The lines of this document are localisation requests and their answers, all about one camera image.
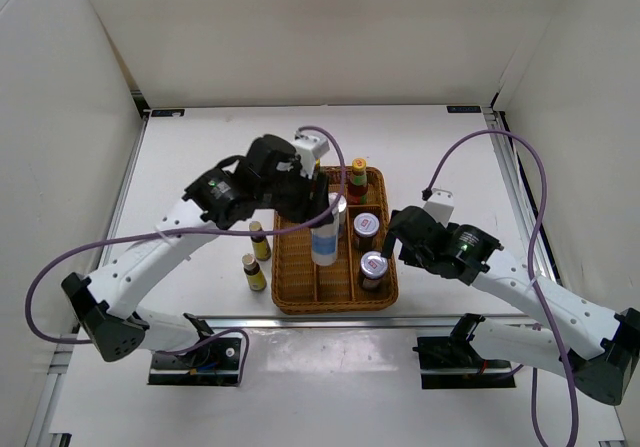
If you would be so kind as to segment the silver-lid salt shaker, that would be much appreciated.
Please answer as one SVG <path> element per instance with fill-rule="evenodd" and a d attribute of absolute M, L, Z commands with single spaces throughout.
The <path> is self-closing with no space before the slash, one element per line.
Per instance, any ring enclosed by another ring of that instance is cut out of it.
<path fill-rule="evenodd" d="M 337 192 L 330 192 L 328 194 L 329 203 L 332 204 L 335 200 L 338 200 L 337 212 L 339 219 L 338 237 L 342 238 L 345 233 L 346 213 L 347 213 L 347 201 L 343 195 L 339 195 Z"/>
<path fill-rule="evenodd" d="M 338 257 L 339 214 L 333 208 L 322 224 L 311 228 L 311 258 L 321 267 L 333 265 Z"/>

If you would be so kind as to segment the white-lid spice jar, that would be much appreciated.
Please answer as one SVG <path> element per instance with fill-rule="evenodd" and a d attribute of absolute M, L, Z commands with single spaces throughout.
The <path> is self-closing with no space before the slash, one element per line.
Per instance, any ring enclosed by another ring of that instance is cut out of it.
<path fill-rule="evenodd" d="M 378 251 L 362 255 L 359 263 L 359 285 L 364 290 L 376 290 L 388 273 L 388 260 Z"/>
<path fill-rule="evenodd" d="M 379 228 L 380 222 L 376 215 L 369 212 L 358 214 L 353 220 L 354 247 L 362 252 L 373 250 Z"/>

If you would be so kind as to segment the yellow-cap sauce bottle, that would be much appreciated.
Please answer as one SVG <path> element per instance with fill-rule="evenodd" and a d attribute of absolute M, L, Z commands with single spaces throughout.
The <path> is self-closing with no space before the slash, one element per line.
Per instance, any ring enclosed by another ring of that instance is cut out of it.
<path fill-rule="evenodd" d="M 355 158 L 351 164 L 347 186 L 347 202 L 350 205 L 363 205 L 367 201 L 368 175 L 364 158 Z"/>

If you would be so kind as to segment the yellow-label small bottle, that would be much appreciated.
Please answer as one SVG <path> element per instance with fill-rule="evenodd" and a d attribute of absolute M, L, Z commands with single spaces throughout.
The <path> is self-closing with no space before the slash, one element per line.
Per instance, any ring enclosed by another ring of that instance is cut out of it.
<path fill-rule="evenodd" d="M 256 292 L 263 291 L 267 287 L 267 281 L 254 255 L 243 255 L 242 266 L 249 288 Z"/>
<path fill-rule="evenodd" d="M 271 247 L 267 237 L 262 234 L 262 224 L 259 221 L 251 221 L 249 231 L 252 233 L 251 243 L 255 258 L 259 261 L 268 261 L 271 258 Z"/>

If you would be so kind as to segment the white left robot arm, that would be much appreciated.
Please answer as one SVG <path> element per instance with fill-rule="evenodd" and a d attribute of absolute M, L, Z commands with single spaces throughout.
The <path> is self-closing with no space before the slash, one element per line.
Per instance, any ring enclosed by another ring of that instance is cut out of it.
<path fill-rule="evenodd" d="M 211 330 L 191 314 L 141 307 L 143 298 L 206 243 L 262 209 L 304 226 L 329 206 L 326 175 L 316 163 L 329 150 L 321 135 L 297 132 L 293 141 L 265 134 L 244 155 L 201 174 L 157 224 L 151 239 L 133 243 L 115 261 L 61 284 L 80 325 L 106 362 L 138 348 L 175 352 L 188 367 L 206 362 Z"/>

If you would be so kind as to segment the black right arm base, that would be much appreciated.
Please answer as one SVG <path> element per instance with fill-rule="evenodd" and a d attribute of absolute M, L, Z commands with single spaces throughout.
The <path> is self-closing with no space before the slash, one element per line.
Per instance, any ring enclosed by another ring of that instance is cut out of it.
<path fill-rule="evenodd" d="M 423 390 L 510 389 L 516 383 L 514 367 L 505 360 L 485 360 L 448 337 L 418 337 L 413 351 L 418 356 Z"/>

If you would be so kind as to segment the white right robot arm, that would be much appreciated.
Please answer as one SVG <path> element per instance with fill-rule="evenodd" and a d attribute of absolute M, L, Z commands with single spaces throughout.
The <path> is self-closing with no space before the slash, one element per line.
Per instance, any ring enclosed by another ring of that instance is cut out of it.
<path fill-rule="evenodd" d="M 546 277 L 533 278 L 497 238 L 468 224 L 443 225 L 420 207 L 392 212 L 383 256 L 396 246 L 405 264 L 491 294 L 542 326 L 501 326 L 465 314 L 448 340 L 455 363 L 516 362 L 565 377 L 602 404 L 622 403 L 639 363 L 638 310 L 617 313 Z"/>

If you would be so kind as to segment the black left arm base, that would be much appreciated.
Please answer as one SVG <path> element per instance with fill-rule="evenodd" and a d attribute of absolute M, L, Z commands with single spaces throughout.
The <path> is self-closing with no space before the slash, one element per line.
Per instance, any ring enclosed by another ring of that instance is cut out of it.
<path fill-rule="evenodd" d="M 243 374 L 246 339 L 237 332 L 182 356 L 154 353 L 150 386 L 238 387 Z"/>

